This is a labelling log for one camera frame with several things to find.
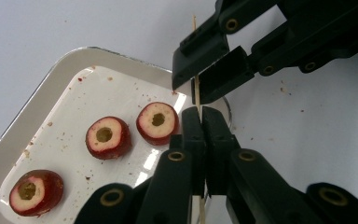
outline red apple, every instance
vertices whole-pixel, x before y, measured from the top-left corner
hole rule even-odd
[[[58,204],[62,193],[63,182],[59,175],[50,170],[33,170],[14,185],[9,204],[20,216],[40,216]]]
[[[86,146],[95,158],[116,159],[132,147],[130,129],[116,117],[99,119],[87,130]]]
[[[179,132],[179,118],[172,106],[155,102],[141,111],[136,128],[146,142],[162,146],[170,142],[172,134]]]

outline fruit hole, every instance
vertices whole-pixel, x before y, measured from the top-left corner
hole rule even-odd
[[[161,113],[158,113],[158,114],[155,114],[155,116],[153,117],[153,122],[152,122],[152,124],[153,124],[154,126],[159,126],[159,125],[163,124],[164,121],[165,121],[164,115],[161,114]]]
[[[97,140],[99,142],[107,142],[112,138],[112,130],[110,128],[101,128],[97,132]]]
[[[20,185],[19,194],[23,200],[31,200],[36,192],[36,185],[26,182]]]

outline red fruit skin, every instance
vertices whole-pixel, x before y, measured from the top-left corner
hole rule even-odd
[[[136,128],[138,129],[138,132],[139,134],[143,137],[143,139],[153,145],[153,146],[164,146],[164,145],[167,145],[170,143],[170,139],[171,139],[171,135],[173,134],[177,134],[179,133],[179,117],[178,115],[176,114],[176,111],[175,109],[171,106],[171,105],[167,105],[172,111],[173,111],[173,114],[175,115],[175,123],[174,123],[174,127],[173,127],[173,130],[171,133],[167,134],[166,136],[163,136],[163,137],[160,137],[160,138],[154,138],[154,137],[151,137],[150,135],[148,135],[145,130],[142,129],[140,123],[139,123],[139,119],[141,118],[143,112],[147,109],[147,107],[149,106],[145,106],[144,109],[141,111],[141,113],[139,113],[139,116],[136,120]]]
[[[21,184],[27,182],[30,177],[40,178],[43,180],[43,185],[45,188],[45,197],[43,200],[37,204],[35,207],[28,210],[19,211],[16,208],[16,204],[12,202],[12,195],[14,190],[18,188]],[[61,200],[63,195],[63,181],[62,178],[50,171],[50,170],[33,170],[25,175],[23,175],[17,183],[14,185],[13,189],[10,192],[9,204],[15,213],[23,217],[34,217],[41,216],[46,212],[50,211],[55,207]]]
[[[100,121],[102,119],[115,119],[120,123],[120,125],[121,125],[120,143],[116,147],[111,147],[111,148],[105,149],[103,151],[95,151],[92,149],[92,145],[89,141],[90,129],[91,129],[92,125],[94,125],[95,123],[97,123],[98,121]],[[87,130],[86,146],[87,146],[87,149],[89,150],[89,153],[93,157],[100,159],[100,160],[117,159],[118,157],[126,154],[132,148],[130,129],[129,129],[129,126],[127,125],[127,123],[124,122],[124,120],[117,118],[117,117],[109,116],[109,117],[104,117],[104,118],[98,119],[92,125]]]

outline tray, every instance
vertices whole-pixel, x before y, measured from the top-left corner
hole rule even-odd
[[[142,183],[168,147],[146,143],[136,130],[137,115],[145,105],[161,101],[180,118],[192,106],[188,93],[188,85],[172,92],[170,71],[108,50],[82,48],[63,56],[0,140],[0,223],[73,223],[97,188]],[[225,99],[210,106],[230,122]],[[85,133],[95,120],[109,115],[129,124],[133,148],[117,160],[101,161],[88,153]],[[8,195],[20,176],[33,169],[60,174],[64,194],[47,214],[20,217],[8,206]]]

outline apple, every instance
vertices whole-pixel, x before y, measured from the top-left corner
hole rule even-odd
[[[132,148],[130,129],[116,117],[98,119],[87,130],[86,146],[97,159],[117,159]]]
[[[9,204],[20,216],[41,216],[60,202],[62,194],[63,182],[58,174],[50,170],[33,170],[14,185]]]
[[[162,146],[170,142],[172,134],[179,132],[179,118],[172,106],[154,102],[141,111],[136,128],[146,142]]]

